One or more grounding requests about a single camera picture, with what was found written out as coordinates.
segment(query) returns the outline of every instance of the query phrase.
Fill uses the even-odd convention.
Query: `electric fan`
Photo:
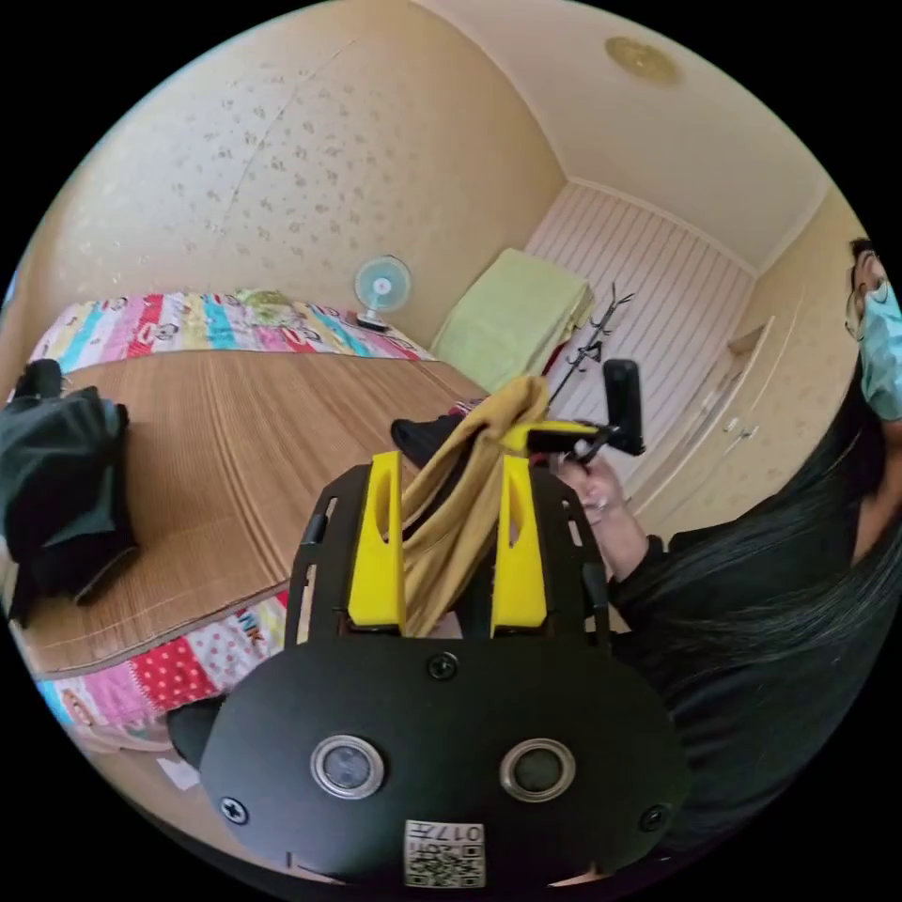
[[[373,257],[354,276],[357,300],[366,308],[357,314],[357,325],[385,332],[389,328],[380,313],[391,313],[407,303],[411,271],[397,257]]]

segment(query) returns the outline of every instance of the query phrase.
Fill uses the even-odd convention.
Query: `coat rack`
[[[608,323],[611,321],[611,317],[614,315],[614,311],[621,304],[629,303],[634,294],[628,294],[624,298],[617,297],[617,286],[614,282],[611,283],[611,295],[612,300],[608,305],[608,309],[605,311],[604,316],[601,318],[600,322],[595,322],[593,319],[589,320],[589,325],[593,328],[592,337],[589,338],[588,343],[582,345],[577,348],[576,352],[576,360],[570,360],[567,358],[567,364],[569,369],[567,371],[567,375],[561,380],[560,385],[554,389],[554,394],[552,395],[551,400],[548,402],[549,407],[554,403],[554,399],[560,394],[561,389],[567,384],[569,378],[575,372],[584,373],[586,371],[585,366],[583,366],[583,361],[588,358],[594,361],[597,364],[601,363],[601,346],[604,343],[604,338],[611,334],[611,330],[608,329]]]

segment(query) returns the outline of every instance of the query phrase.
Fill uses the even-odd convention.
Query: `ceiling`
[[[573,0],[414,0],[462,31],[529,105],[570,179],[643,201],[763,272],[814,215],[829,179],[753,94],[681,44]],[[677,86],[605,54],[626,36],[668,53]]]

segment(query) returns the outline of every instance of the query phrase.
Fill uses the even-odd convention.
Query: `striped wall panel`
[[[569,183],[526,246],[589,281],[593,319],[617,295],[635,293],[611,323],[603,358],[628,357],[640,367],[645,443],[654,447],[685,411],[692,395],[733,337],[753,277],[694,232],[593,188]],[[591,335],[586,326],[550,373],[552,391],[567,372],[566,357]],[[564,418],[607,416],[601,368],[586,364],[554,402]],[[637,461],[612,455],[621,476]]]

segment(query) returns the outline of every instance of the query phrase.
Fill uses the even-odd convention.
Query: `black metal plate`
[[[440,651],[458,659],[453,679],[428,675]],[[316,745],[341,733],[385,760],[385,783],[368,799],[336,799],[311,776]],[[515,801],[499,765],[537,737],[568,746],[576,778],[554,801]],[[229,827],[257,854],[396,887],[408,819],[484,824],[489,888],[537,886],[641,858],[666,827],[644,832],[644,813],[676,810],[688,787],[658,697],[583,637],[350,635],[291,647],[225,701],[200,772],[215,806],[244,806],[247,822]]]

